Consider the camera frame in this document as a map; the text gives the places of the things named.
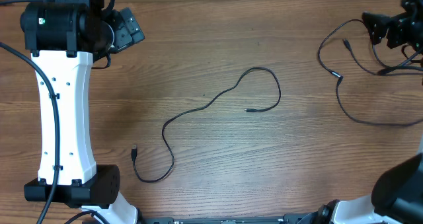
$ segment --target wooden table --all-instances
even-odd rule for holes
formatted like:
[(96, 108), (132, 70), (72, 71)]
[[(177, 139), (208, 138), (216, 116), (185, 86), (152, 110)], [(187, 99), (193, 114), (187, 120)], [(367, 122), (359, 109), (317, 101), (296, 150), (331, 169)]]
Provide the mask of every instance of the wooden table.
[[(91, 143), (98, 164), (117, 164), (126, 199), (148, 217), (271, 216), (315, 211), (333, 199), (371, 192), (377, 178), (412, 157), (422, 125), (375, 128), (340, 110), (336, 79), (318, 64), (322, 39), (363, 11), (395, 15), (399, 0), (262, 0), (120, 4), (131, 7), (144, 42), (113, 56), (90, 82)], [(25, 54), (19, 17), (24, 7), (0, 7), (0, 39)], [(345, 76), (340, 92), (359, 118), (405, 122), (423, 116), (421, 77), (379, 78), (362, 25), (346, 26), (325, 47), (328, 66)], [(399, 50), (378, 47), (388, 64)], [(38, 89), (33, 70), (0, 50), (0, 222), (34, 223), (43, 203), (27, 202), (23, 186), (37, 175), (41, 154)], [(139, 147), (144, 178), (161, 176), (170, 156), (161, 127), (174, 115), (205, 105), (254, 66), (275, 71), (282, 101), (275, 109), (270, 74), (247, 75), (238, 88), (203, 112), (167, 128), (176, 157), (157, 184), (134, 175), (130, 150)], [(77, 210), (52, 204), (45, 223), (63, 223)]]

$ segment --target cable plug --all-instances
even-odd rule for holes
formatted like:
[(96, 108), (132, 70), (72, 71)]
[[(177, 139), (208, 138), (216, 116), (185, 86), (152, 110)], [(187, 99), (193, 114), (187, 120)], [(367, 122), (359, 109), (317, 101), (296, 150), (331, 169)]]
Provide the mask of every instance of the cable plug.
[(350, 42), (346, 38), (342, 39), (342, 42), (344, 43), (345, 47), (351, 52), (352, 48)]
[(135, 160), (137, 159), (137, 154), (138, 154), (137, 145), (133, 145), (131, 149), (132, 162), (135, 162)]

